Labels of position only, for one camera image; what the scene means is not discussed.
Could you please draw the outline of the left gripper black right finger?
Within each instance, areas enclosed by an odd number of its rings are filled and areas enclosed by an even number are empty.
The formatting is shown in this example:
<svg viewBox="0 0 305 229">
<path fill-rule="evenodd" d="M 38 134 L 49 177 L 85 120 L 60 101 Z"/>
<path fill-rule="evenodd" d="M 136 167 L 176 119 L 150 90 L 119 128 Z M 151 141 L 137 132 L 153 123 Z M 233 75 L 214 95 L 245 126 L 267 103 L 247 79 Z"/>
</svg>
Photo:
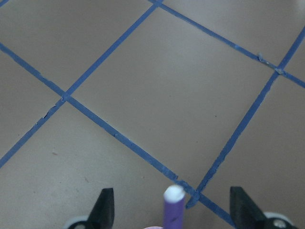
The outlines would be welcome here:
<svg viewBox="0 0 305 229">
<path fill-rule="evenodd" d="M 242 187 L 230 187 L 230 217 L 237 229 L 295 229 L 285 215 L 263 212 Z"/>
</svg>

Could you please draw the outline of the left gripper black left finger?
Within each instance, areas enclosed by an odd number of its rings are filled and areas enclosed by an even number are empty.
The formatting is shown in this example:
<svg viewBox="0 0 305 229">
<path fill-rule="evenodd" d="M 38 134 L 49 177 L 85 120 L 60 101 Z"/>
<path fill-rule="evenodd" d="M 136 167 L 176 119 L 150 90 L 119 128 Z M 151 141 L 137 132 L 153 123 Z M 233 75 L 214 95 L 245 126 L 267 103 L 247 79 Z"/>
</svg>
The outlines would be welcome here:
<svg viewBox="0 0 305 229">
<path fill-rule="evenodd" d="M 70 229 L 112 229 L 114 224 L 113 188 L 102 189 L 88 216 L 74 217 L 69 220 Z"/>
</svg>

